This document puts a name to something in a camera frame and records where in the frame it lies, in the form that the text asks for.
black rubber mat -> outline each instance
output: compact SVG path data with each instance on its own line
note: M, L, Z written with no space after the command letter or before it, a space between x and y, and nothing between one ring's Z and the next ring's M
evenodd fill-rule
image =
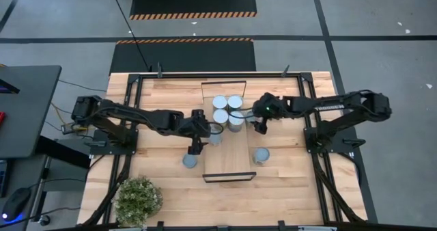
M252 17L255 0L133 0L131 20Z
M166 38L138 43L154 72L158 62L164 72L256 71L250 38ZM147 72L134 40L115 45L113 72Z

potted plant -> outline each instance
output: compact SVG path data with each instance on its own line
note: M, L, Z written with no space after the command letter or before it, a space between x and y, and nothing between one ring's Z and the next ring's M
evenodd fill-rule
M129 178L120 185L113 203L120 226L146 228L146 219L163 206L163 196L146 177Z

gray floor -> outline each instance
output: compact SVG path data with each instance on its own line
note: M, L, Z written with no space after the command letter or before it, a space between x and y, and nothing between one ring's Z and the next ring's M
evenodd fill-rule
M0 18L11 0L0 0ZM437 0L320 0L332 36L437 34ZM132 0L120 0L128 13ZM320 36L313 0L257 0L255 18L131 21L137 36ZM0 38L128 37L114 0L19 0ZM356 127L380 223L437 227L437 42L333 42L346 91L389 96L393 116ZM114 43L0 44L10 66L59 64L61 79L107 86ZM321 41L255 41L258 71L331 70ZM78 95L101 94L59 83L53 102L71 110ZM53 110L47 121L60 126ZM64 138L45 126L43 134ZM44 210L79 206L81 192L52 193ZM77 213L51 215L46 229L71 227ZM37 224L29 230L41 230Z

wooden tabletop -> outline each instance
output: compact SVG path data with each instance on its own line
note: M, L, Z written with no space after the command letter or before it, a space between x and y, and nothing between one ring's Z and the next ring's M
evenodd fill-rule
M329 72L312 74L317 97L335 95ZM128 75L111 75L106 98L123 103ZM203 96L217 92L204 90L202 96L202 82L236 80L247 82L245 107L250 107L265 92L299 96L297 81L291 78L146 79L140 108L173 109L188 117L192 109L203 107ZM235 85L223 85L219 89L226 95L239 94L242 90ZM339 114L328 111L321 115L322 119L332 120ZM164 221L165 226L275 226L278 220L284 220L286 225L323 224L311 155L305 150L304 127L303 118L269 121L267 135L247 127L250 153L256 147L266 147L270 159L264 166L251 162L251 171L257 172L252 181L205 183L203 154L193 169L186 169L182 164L190 139L163 137L139 125L138 148L132 158L130 177L147 176L161 188L164 197L161 211L149 218L147 225L156 226L157 221ZM336 154L330 154L330 158L337 190L355 213L366 219L354 165ZM113 156L105 156L88 174L78 223L88 219L107 194L112 162ZM326 193L333 220L332 203ZM114 211L111 221L115 221Z

black and orange striped tape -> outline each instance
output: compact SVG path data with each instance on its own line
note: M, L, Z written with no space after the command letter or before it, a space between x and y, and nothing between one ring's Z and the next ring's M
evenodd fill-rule
M176 42L230 42L230 41L253 41L251 38L194 38L194 39L155 39L137 40L138 44L145 43L176 43ZM119 40L117 44L132 44L134 40Z
M254 17L256 12L191 12L170 14L138 14L131 15L131 20L186 19L186 18L239 18Z

